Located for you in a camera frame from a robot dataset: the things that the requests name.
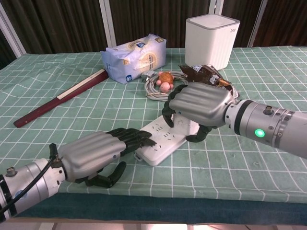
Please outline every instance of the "dark curtain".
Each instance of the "dark curtain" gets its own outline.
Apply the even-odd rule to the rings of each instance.
[[[0,30],[0,69],[6,67],[16,59],[9,43],[7,42],[4,34]]]
[[[155,34],[184,47],[186,19],[209,12],[209,0],[110,0],[117,45]]]
[[[269,0],[253,46],[307,46],[307,0]]]
[[[27,53],[107,47],[98,0],[0,0]]]
[[[247,47],[261,0],[224,0],[222,15],[240,20],[234,47]]]

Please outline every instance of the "red wooden stick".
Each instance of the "red wooden stick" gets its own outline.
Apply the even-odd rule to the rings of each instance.
[[[90,77],[84,79],[83,81],[79,82],[78,84],[74,85],[70,89],[66,90],[56,98],[52,99],[51,101],[47,102],[46,104],[42,105],[41,107],[31,111],[27,115],[19,118],[17,121],[14,122],[14,125],[17,128],[20,128],[30,121],[40,117],[41,115],[45,114],[46,112],[50,111],[51,109],[57,107],[59,104],[62,104],[69,99],[79,95],[80,93],[92,88],[96,84],[104,81],[108,78],[107,72],[104,69],[99,70],[98,72],[92,74]]]

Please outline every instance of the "white box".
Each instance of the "white box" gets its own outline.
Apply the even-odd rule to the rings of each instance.
[[[188,18],[186,21],[185,63],[226,68],[240,21],[217,14]]]

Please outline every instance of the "grid pattern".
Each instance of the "grid pattern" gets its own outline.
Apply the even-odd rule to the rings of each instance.
[[[184,49],[167,50],[163,70],[180,70]],[[164,103],[147,100],[143,83],[108,79],[22,128],[13,122],[103,67],[99,53],[24,55],[0,71],[0,169],[48,157],[92,132],[141,128]],[[307,112],[307,48],[234,48],[220,73],[242,99]],[[235,135],[226,127],[185,143],[156,167],[120,159],[127,168],[111,189],[64,183],[60,192],[307,203],[307,161]],[[107,175],[118,162],[105,167]]]

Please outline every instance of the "white power strip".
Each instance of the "white power strip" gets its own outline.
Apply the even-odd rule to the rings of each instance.
[[[199,125],[185,117],[174,114],[174,127],[170,128],[163,116],[158,117],[141,130],[150,132],[150,139],[157,144],[146,146],[135,151],[134,157],[145,160],[149,165],[156,166],[186,142],[186,136],[196,134]]]

